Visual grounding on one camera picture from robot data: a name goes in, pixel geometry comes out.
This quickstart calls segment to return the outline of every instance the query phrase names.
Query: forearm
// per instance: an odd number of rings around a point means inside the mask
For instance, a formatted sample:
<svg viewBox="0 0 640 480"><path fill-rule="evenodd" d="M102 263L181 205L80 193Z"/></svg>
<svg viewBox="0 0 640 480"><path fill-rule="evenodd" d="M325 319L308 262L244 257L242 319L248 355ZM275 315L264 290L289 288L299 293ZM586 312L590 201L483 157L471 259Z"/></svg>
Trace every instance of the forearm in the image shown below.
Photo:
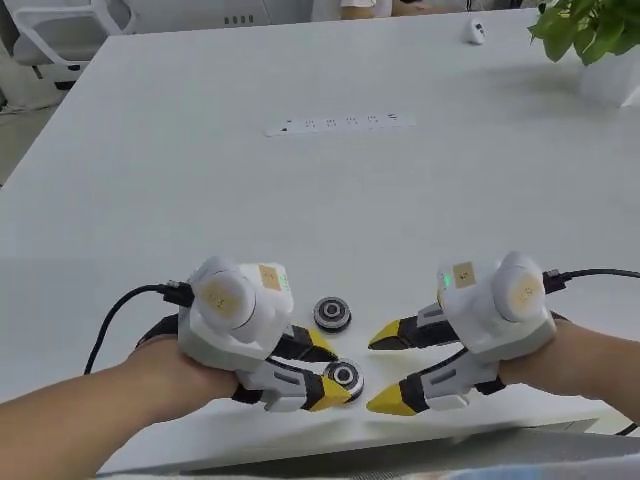
<svg viewBox="0 0 640 480"><path fill-rule="evenodd" d="M92 477L151 423L149 399L139 388L116 367L0 405L0 478Z"/></svg>
<svg viewBox="0 0 640 480"><path fill-rule="evenodd" d="M342 7L340 9L342 20L365 20L374 18L371 7Z"/></svg>
<svg viewBox="0 0 640 480"><path fill-rule="evenodd" d="M401 0L393 0L392 15L394 17L407 17L416 15L431 15L435 13L452 13L462 10L446 7L431 7L422 2L404 3Z"/></svg>
<svg viewBox="0 0 640 480"><path fill-rule="evenodd" d="M592 376L584 395L605 401L640 423L640 343L603 335L604 351L593 358Z"/></svg>

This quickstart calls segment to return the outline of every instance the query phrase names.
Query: blue fabric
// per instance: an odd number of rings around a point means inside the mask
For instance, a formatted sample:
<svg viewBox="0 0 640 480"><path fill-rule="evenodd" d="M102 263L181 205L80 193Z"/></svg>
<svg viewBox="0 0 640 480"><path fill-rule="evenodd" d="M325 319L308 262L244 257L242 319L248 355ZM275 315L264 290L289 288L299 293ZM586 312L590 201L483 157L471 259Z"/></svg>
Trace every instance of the blue fabric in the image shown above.
<svg viewBox="0 0 640 480"><path fill-rule="evenodd" d="M543 473L538 467L522 465L465 470L450 478L451 480L541 480Z"/></svg>

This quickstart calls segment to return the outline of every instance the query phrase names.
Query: human hand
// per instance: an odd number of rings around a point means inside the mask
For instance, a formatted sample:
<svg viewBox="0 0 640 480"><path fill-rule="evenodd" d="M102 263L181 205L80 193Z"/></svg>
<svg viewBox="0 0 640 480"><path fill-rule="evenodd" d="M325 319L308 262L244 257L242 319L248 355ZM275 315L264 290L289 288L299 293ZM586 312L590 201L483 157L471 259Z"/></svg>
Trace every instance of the human hand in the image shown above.
<svg viewBox="0 0 640 480"><path fill-rule="evenodd" d="M120 366L135 384L136 397L148 407L149 423L184 417L218 398L233 395L233 372L205 367L185 356L175 336L154 337L138 347Z"/></svg>
<svg viewBox="0 0 640 480"><path fill-rule="evenodd" d="M540 350L500 364L505 384L524 383L554 395L602 398L609 378L603 359L617 339L579 327L566 319L556 322L553 340Z"/></svg>
<svg viewBox="0 0 640 480"><path fill-rule="evenodd" d="M450 7L437 7L426 5L422 2L409 3L406 4L406 9L402 13L402 15L434 15L438 13L455 13L461 12L460 9L450 8Z"/></svg>

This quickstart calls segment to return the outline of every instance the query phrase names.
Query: white chair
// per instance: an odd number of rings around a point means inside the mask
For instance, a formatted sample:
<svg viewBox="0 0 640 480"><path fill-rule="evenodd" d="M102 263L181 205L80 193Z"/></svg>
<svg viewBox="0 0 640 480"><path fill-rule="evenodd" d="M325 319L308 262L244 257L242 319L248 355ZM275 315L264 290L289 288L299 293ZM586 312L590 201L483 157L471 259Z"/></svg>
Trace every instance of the white chair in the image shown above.
<svg viewBox="0 0 640 480"><path fill-rule="evenodd" d="M13 12L13 19L18 30L51 62L75 66L89 63L104 41L105 34L109 36L133 33L136 14L124 0L88 0L87 5L74 7L21 7ZM84 28L76 30L69 28L69 23L66 27L62 23L73 19L92 20L99 28L87 26L85 23ZM35 28L39 25L43 30L42 34ZM66 47L59 47L58 44L64 44ZM84 50L74 50L76 44L88 47Z"/></svg>

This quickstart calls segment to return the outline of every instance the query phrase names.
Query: potted plant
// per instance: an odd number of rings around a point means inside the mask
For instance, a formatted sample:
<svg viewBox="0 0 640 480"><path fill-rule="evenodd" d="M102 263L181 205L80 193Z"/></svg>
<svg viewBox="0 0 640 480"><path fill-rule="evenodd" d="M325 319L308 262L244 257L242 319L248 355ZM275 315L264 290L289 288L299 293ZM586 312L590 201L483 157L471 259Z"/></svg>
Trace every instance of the potted plant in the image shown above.
<svg viewBox="0 0 640 480"><path fill-rule="evenodd" d="M559 0L529 31L554 62L573 47L587 67L584 95L617 106L640 103L640 49L634 48L640 44L640 0Z"/></svg>

